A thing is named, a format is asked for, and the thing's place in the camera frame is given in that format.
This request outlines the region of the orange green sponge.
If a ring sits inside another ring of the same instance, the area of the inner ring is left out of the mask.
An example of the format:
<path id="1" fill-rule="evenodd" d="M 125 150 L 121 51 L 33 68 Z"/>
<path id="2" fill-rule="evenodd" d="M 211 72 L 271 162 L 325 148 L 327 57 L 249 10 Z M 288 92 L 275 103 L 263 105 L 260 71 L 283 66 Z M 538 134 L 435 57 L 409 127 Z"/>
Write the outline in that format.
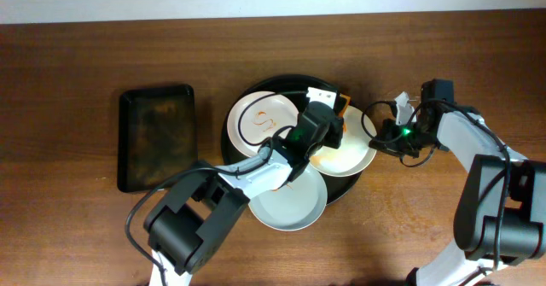
<path id="1" fill-rule="evenodd" d="M 336 98 L 335 105 L 334 105 L 334 111 L 336 112 L 337 116 L 342 118 L 346 109 L 350 105 L 351 98 L 345 94 L 339 94 Z"/>

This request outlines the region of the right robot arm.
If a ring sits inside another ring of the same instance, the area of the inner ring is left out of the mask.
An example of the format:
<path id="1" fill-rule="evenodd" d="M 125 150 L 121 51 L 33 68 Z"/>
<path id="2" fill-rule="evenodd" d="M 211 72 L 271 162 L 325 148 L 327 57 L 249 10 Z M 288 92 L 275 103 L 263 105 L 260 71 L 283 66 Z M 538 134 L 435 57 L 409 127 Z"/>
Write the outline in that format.
<path id="1" fill-rule="evenodd" d="M 476 285 L 493 272 L 545 254 L 545 165 L 512 150 L 474 107 L 455 101 L 450 80 L 421 86 L 386 102 L 369 146 L 403 159 L 422 149 L 451 152 L 468 173 L 453 222 L 453 239 L 429 264 L 414 268 L 407 285 Z"/>

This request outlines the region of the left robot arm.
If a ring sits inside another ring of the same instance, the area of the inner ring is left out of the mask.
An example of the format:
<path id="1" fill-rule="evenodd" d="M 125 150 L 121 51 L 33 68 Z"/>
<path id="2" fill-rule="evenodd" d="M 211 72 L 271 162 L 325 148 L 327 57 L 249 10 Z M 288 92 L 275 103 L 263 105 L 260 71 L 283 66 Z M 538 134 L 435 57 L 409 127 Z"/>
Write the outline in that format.
<path id="1" fill-rule="evenodd" d="M 275 132 L 255 156 L 227 166 L 198 161 L 176 175 L 143 221 L 155 270 L 151 284 L 187 284 L 218 251 L 249 202 L 291 184 L 321 147 L 339 147 L 343 125 L 332 107 L 310 102 L 295 125 Z"/>

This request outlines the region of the white plate red smear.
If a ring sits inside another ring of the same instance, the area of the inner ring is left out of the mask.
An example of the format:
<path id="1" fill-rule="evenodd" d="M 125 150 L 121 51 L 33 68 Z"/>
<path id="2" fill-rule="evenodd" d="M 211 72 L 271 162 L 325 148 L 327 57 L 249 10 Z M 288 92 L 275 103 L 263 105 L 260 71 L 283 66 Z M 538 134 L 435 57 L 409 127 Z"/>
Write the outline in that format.
<path id="1" fill-rule="evenodd" d="M 332 177 L 355 175 L 365 169 L 376 155 L 369 142 L 376 135 L 374 124 L 363 112 L 349 106 L 344 113 L 344 131 L 338 149 L 323 146 L 310 159 L 319 172 Z"/>

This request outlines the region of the light grey plate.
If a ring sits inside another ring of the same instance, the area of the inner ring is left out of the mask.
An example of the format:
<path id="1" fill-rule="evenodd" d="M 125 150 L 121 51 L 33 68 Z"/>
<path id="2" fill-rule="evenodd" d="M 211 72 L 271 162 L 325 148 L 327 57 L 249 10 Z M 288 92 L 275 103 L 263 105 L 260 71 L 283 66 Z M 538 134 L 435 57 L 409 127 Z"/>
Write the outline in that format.
<path id="1" fill-rule="evenodd" d="M 264 225 L 278 231 L 299 231 L 316 222 L 328 199 L 326 183 L 312 166 L 279 190 L 264 192 L 248 204 Z"/>

